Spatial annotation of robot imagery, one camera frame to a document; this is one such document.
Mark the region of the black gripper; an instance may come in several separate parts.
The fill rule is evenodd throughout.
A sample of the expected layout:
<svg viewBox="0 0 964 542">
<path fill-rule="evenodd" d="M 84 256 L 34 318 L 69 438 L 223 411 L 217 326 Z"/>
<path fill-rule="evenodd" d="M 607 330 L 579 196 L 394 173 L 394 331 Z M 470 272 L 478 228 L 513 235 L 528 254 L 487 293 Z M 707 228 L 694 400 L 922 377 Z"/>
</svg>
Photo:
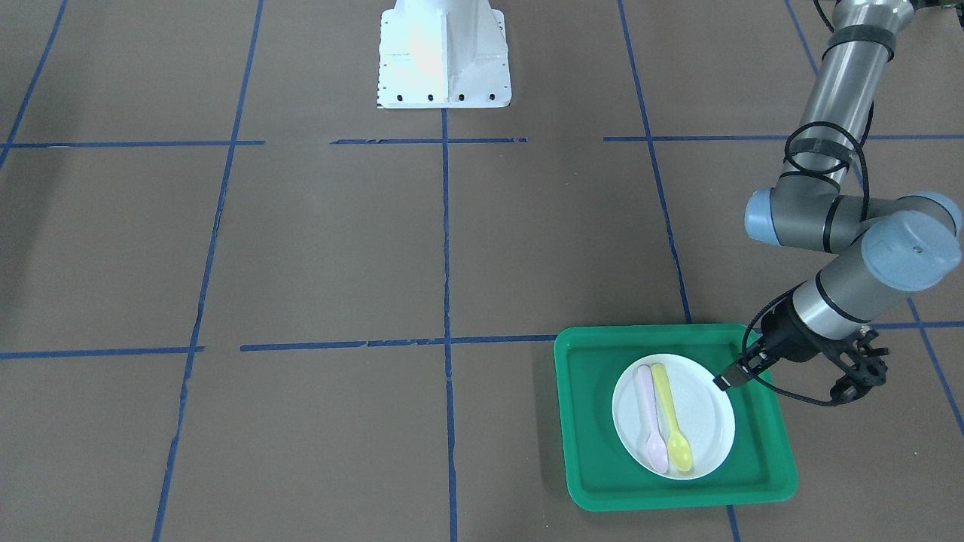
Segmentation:
<svg viewBox="0 0 964 542">
<path fill-rule="evenodd" d="M 755 377 L 776 361 L 804 363 L 822 353 L 819 336 L 801 320 L 793 299 L 767 305 L 744 330 L 737 357 L 737 368 L 727 368 L 713 378 L 720 391 L 746 384 L 746 377 Z"/>
</svg>

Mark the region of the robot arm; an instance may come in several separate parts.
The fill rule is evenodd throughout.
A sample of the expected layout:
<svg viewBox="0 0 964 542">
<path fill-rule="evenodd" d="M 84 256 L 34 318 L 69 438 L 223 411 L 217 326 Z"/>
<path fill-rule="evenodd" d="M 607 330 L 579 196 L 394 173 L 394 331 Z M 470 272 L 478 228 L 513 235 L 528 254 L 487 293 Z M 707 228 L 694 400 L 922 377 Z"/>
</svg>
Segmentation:
<svg viewBox="0 0 964 542">
<path fill-rule="evenodd" d="M 721 391 L 777 361 L 817 356 L 839 368 L 826 407 L 885 383 L 889 350 L 872 322 L 912 294 L 935 287 L 962 261 L 962 212 L 943 194 L 871 195 L 865 141 L 874 97 L 895 59 L 896 38 L 922 10 L 962 10 L 959 1 L 837 1 L 800 126 L 782 145 L 774 186 L 751 195 L 747 236 L 768 245 L 830 254 L 809 280 L 770 301 L 749 323 L 736 360 L 714 377 Z"/>
</svg>

